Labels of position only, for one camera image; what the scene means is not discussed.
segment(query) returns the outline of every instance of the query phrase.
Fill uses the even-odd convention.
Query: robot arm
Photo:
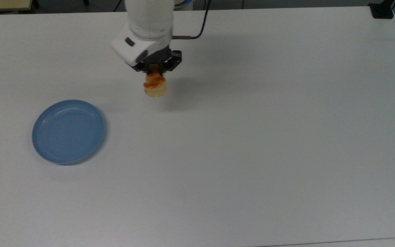
[[[150,73],[173,70],[181,61],[181,51],[171,51],[174,0],[126,0],[128,20],[111,42],[114,51],[136,71]]]

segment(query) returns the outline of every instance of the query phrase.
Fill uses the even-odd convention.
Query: white table
[[[175,13],[194,35],[203,12]],[[395,19],[210,11],[161,98],[109,46],[123,13],[0,16],[0,247],[254,247],[395,238]],[[36,118],[97,106],[100,151],[43,160]]]

